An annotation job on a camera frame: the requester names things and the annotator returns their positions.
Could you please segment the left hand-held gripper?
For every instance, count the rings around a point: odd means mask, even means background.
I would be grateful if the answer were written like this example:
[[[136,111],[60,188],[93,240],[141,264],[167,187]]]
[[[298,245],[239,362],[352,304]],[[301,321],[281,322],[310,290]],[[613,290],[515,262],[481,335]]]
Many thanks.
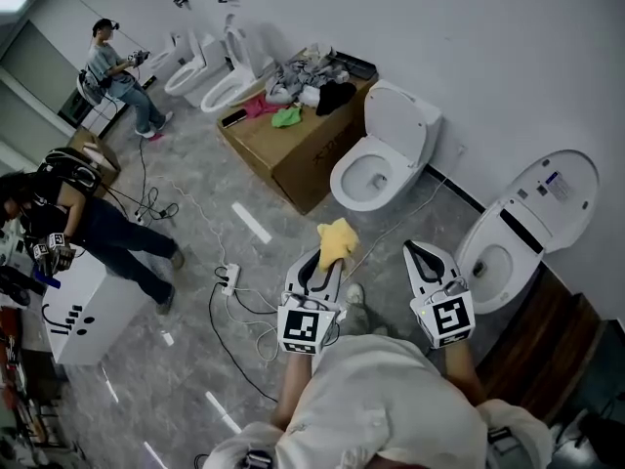
[[[325,271],[319,265],[320,249],[303,254],[287,271],[277,308],[277,343],[281,351],[319,355],[340,336],[337,303],[345,260]]]

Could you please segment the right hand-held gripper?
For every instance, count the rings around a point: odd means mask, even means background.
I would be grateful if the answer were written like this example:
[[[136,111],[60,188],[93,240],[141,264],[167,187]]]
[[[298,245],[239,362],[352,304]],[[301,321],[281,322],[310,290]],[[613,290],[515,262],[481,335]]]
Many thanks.
[[[473,297],[451,254],[433,244],[407,240],[402,247],[414,298],[410,309],[432,349],[469,339],[476,327]],[[427,297],[429,285],[444,285]]]

